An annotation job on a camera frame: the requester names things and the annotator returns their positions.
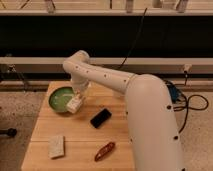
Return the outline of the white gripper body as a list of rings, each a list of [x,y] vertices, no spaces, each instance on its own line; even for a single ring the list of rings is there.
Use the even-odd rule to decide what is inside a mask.
[[[71,87],[73,88],[75,96],[78,97],[79,99],[83,99],[89,87],[89,81],[85,80],[83,82],[77,82],[71,80]]]

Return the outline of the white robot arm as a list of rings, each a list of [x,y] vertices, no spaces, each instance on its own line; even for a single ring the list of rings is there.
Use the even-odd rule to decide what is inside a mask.
[[[135,171],[186,171],[169,90],[151,74],[134,74],[90,63],[79,50],[63,62],[75,91],[93,81],[124,95]]]

